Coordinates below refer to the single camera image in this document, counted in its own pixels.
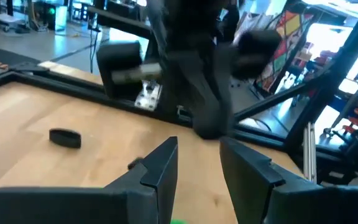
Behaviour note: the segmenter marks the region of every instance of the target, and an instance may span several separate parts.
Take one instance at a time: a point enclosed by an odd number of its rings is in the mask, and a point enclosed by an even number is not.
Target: wooden table
[[[101,83],[100,78],[52,62],[43,66]],[[50,128],[82,134],[80,150],[49,142]],[[178,136],[179,168],[173,218],[188,223],[236,223],[219,159],[219,143],[191,129],[10,83],[0,87],[0,187],[17,185],[102,187],[169,136]],[[301,175],[282,152],[247,144]]]

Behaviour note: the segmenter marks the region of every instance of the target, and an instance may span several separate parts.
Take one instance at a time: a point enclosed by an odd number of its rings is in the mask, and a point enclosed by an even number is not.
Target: floor
[[[79,68],[80,70],[90,72],[90,32],[85,26],[68,24],[65,32],[31,32],[29,34],[4,33],[0,27],[0,49],[15,52],[17,54],[32,57],[40,61],[52,60],[57,63]],[[97,36],[97,46],[111,42],[134,41],[138,40],[145,52],[148,44],[147,39],[125,33],[117,29],[103,29]],[[93,73],[99,75],[96,59],[92,61]],[[248,83],[236,83],[232,90],[232,99],[234,102],[234,111],[240,111],[259,101],[258,97],[250,91]],[[306,101],[301,101],[296,107],[291,107],[291,99],[280,105],[274,106],[267,111],[255,115],[253,118],[263,125],[268,126],[272,132],[286,136],[293,123],[304,108]],[[319,144],[337,148],[342,144],[338,137],[327,139],[321,136],[324,128],[328,128],[339,113],[327,107],[320,119],[316,122],[316,139]]]

